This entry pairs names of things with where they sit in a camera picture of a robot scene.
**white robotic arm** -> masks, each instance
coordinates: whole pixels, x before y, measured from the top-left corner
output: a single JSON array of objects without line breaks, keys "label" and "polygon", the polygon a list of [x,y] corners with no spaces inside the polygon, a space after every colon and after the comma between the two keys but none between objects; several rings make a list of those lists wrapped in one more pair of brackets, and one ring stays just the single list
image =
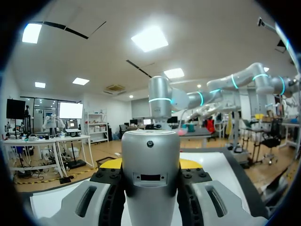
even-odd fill
[{"label": "white robotic arm", "polygon": [[167,77],[155,76],[149,82],[151,116],[160,129],[170,129],[167,119],[171,117],[172,112],[220,102],[222,90],[236,90],[252,81],[258,94],[281,94],[291,97],[298,91],[296,80],[280,76],[272,78],[266,74],[261,63],[254,63],[238,73],[209,81],[209,92],[186,93],[172,88]]}]

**office chair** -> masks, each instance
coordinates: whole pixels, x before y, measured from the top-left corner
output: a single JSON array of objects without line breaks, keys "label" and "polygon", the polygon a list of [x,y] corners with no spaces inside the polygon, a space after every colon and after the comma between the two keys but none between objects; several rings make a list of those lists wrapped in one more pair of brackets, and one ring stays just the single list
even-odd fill
[{"label": "office chair", "polygon": [[262,134],[263,141],[260,142],[261,145],[265,145],[270,148],[268,154],[265,154],[262,158],[269,159],[269,165],[272,164],[272,161],[275,159],[275,163],[277,163],[278,158],[272,153],[272,148],[280,145],[281,135],[280,135],[280,125],[282,123],[282,119],[273,119],[270,132],[266,132]]},{"label": "office chair", "polygon": [[126,126],[123,124],[123,125],[119,125],[119,136],[120,136],[120,139],[122,138],[123,134],[127,131],[127,128]]}]

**monitor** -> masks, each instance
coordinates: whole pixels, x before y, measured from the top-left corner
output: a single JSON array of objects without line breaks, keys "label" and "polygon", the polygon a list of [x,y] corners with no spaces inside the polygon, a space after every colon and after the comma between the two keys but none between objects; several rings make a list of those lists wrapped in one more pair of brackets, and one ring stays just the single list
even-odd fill
[{"label": "monitor", "polygon": [[138,120],[137,119],[131,119],[130,124],[138,125]]},{"label": "monitor", "polygon": [[77,120],[67,120],[67,128],[66,129],[77,129]]},{"label": "monitor", "polygon": [[6,104],[7,119],[24,119],[25,101],[8,99]]},{"label": "monitor", "polygon": [[143,119],[143,125],[150,125],[151,119]]},{"label": "monitor", "polygon": [[59,117],[61,119],[81,119],[83,104],[61,102]]},{"label": "monitor", "polygon": [[173,116],[167,120],[167,123],[178,123],[178,116]]}]

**black tv screen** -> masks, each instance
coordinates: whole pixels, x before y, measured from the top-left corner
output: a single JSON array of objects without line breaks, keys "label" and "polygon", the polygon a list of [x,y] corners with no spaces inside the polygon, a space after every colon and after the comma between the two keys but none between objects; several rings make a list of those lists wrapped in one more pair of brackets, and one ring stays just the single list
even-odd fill
[{"label": "black tv screen", "polygon": [[24,119],[25,101],[8,99],[6,105],[7,119]]},{"label": "black tv screen", "polygon": [[178,116],[172,116],[171,118],[167,119],[167,123],[178,123]]}]

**person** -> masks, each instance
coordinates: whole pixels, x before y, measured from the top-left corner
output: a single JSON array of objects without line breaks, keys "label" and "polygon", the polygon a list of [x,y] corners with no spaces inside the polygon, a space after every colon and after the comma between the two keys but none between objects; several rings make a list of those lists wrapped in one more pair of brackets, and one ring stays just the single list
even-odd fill
[{"label": "person", "polygon": [[210,116],[208,119],[205,120],[205,127],[211,134],[213,134],[215,132],[214,120],[213,120],[212,116]]}]

